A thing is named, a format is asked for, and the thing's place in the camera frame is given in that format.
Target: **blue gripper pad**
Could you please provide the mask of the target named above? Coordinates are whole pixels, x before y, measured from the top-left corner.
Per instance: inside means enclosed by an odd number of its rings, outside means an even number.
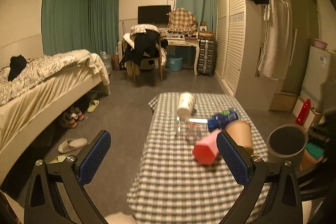
[[[92,181],[110,146],[111,135],[105,131],[79,167],[78,182],[81,186]]]
[[[240,185],[248,185],[250,181],[248,167],[222,132],[217,135],[217,148],[236,182]]]

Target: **television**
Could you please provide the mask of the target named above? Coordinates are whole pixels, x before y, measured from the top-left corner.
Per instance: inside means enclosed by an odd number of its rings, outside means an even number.
[[[139,6],[138,24],[168,24],[170,5]]]

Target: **door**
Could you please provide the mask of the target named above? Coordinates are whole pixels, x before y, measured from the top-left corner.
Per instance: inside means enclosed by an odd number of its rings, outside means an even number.
[[[217,0],[216,67],[215,72],[222,79],[226,42],[226,0]]]
[[[291,0],[293,39],[297,29],[293,59],[288,67],[282,91],[300,94],[309,57],[310,38],[319,38],[316,0]]]
[[[244,0],[228,0],[229,17],[223,80],[236,92],[243,54]]]

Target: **table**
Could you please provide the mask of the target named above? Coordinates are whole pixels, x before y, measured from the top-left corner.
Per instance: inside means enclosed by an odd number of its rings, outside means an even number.
[[[267,161],[267,148],[239,102],[223,94],[195,93],[196,117],[236,108],[251,124],[254,154]],[[154,111],[140,170],[127,202],[138,224],[217,224],[243,190],[223,159],[211,166],[199,165],[192,155],[193,143],[175,134],[174,119],[180,93],[167,92],[150,103]],[[248,222],[256,219],[269,186],[264,185]]]
[[[196,55],[194,61],[194,74],[197,76],[197,62],[200,55],[200,47],[198,45],[198,39],[187,39],[187,38],[178,38],[178,37],[163,37],[162,39],[168,40],[169,46],[184,46],[184,47],[195,47]]]

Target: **floral blanket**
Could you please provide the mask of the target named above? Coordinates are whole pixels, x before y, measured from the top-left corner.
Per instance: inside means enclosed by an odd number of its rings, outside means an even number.
[[[12,82],[8,81],[9,67],[0,70],[0,106],[40,84],[60,70],[76,65],[75,56],[44,56],[28,59],[26,67]]]

